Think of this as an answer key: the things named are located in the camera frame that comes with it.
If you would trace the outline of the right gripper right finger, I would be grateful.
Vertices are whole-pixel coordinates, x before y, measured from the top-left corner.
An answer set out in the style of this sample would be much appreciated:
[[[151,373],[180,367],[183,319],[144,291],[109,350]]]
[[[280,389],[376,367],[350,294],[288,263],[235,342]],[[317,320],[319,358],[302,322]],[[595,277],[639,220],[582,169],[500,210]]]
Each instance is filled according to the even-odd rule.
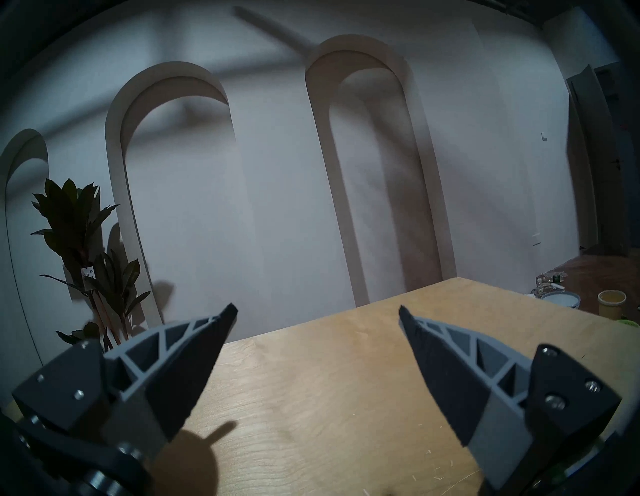
[[[601,434],[622,398],[552,344],[533,359],[470,329],[412,315],[399,324],[424,382],[483,473],[480,492],[597,492],[620,436]]]

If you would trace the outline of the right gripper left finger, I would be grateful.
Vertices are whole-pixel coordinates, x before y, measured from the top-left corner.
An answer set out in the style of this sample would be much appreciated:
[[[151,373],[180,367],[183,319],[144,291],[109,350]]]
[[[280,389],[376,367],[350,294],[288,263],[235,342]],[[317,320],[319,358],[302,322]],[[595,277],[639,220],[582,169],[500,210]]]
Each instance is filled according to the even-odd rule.
[[[105,446],[126,443],[155,458],[183,428],[238,316],[163,324],[104,352],[78,340],[17,386],[25,419],[61,435]]]

